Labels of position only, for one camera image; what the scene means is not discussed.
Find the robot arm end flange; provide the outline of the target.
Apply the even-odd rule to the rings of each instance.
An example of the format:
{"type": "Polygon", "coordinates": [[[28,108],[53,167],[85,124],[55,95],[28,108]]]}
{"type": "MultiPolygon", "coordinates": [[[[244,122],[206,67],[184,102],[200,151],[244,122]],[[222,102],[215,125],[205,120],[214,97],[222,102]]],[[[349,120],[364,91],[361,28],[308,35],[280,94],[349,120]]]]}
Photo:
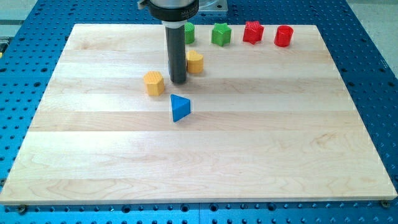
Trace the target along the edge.
{"type": "Polygon", "coordinates": [[[185,21],[199,10],[199,0],[139,0],[138,9],[148,8],[150,15],[167,22],[185,21]]]}

